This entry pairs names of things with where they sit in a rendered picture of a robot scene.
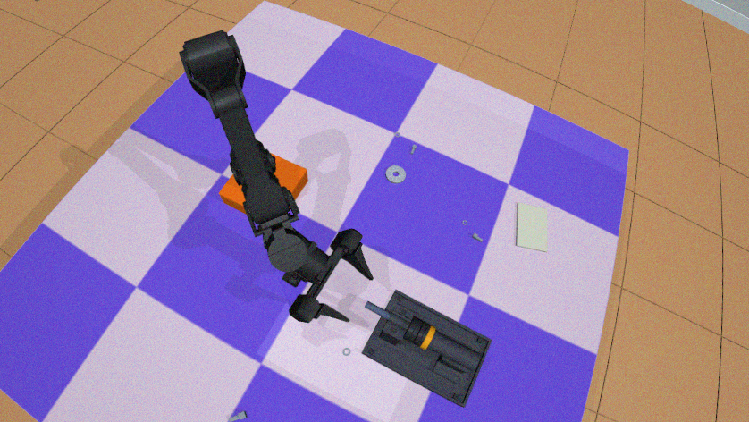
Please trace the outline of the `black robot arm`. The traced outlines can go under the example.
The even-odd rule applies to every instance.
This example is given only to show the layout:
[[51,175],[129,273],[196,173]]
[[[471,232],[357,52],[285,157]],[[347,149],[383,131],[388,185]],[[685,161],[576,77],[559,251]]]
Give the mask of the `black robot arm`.
[[300,281],[307,282],[295,271],[307,258],[306,237],[291,226],[299,220],[299,207],[274,175],[275,156],[251,128],[242,93],[245,65],[235,37],[220,30],[184,42],[179,53],[190,85],[209,102],[215,119],[221,120],[231,145],[230,168],[242,185],[243,207],[253,233],[263,235],[270,263],[286,272],[282,279],[297,288]]

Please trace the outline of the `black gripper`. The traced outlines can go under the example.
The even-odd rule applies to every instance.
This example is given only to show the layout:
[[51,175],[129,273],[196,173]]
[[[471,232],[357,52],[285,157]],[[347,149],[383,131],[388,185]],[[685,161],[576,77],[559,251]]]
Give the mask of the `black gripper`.
[[366,279],[374,280],[361,249],[362,238],[363,235],[355,229],[338,232],[330,245],[333,250],[330,256],[320,250],[316,243],[306,238],[307,258],[304,264],[295,271],[312,285],[307,294],[299,294],[289,308],[291,317],[305,323],[310,323],[312,318],[318,319],[320,316],[349,322],[349,319],[342,313],[325,303],[319,303],[316,298],[341,259],[350,263]]

